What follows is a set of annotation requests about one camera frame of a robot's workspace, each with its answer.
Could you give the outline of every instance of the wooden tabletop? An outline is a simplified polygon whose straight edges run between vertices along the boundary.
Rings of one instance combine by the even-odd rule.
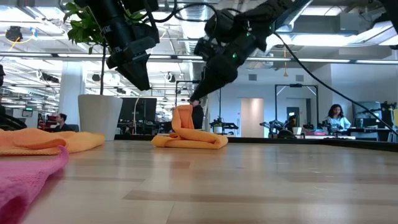
[[[393,224],[397,186],[393,152],[268,144],[154,149],[115,141],[71,155],[23,224]]]

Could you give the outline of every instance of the plant stem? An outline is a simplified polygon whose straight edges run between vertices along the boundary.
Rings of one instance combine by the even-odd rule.
[[[105,59],[106,59],[106,43],[103,43],[103,51],[102,51],[102,69],[101,69],[101,88],[99,89],[99,94],[104,94],[104,73],[105,73]]]

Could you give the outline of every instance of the monitor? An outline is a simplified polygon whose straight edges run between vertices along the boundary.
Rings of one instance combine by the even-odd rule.
[[[137,98],[122,98],[119,119],[134,119],[134,105]],[[157,98],[139,98],[136,107],[136,121],[155,121]]]
[[[23,110],[22,111],[22,117],[24,117],[24,118],[33,117],[33,111],[31,111],[31,110]]]

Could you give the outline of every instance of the pink towel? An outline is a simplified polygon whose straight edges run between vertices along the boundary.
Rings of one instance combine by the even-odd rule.
[[[19,223],[39,194],[47,177],[68,163],[68,151],[54,159],[28,162],[0,162],[0,223]]]

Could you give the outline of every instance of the orange towel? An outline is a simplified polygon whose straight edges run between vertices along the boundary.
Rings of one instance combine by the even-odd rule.
[[[104,144],[102,134],[48,133],[35,128],[19,131],[3,131],[0,129],[0,156],[6,155],[56,155],[60,153],[58,146],[65,146],[69,153],[81,152]]]
[[[155,147],[220,149],[228,143],[226,136],[193,129],[191,105],[178,106],[174,110],[172,127],[175,133],[155,136],[152,144]]]

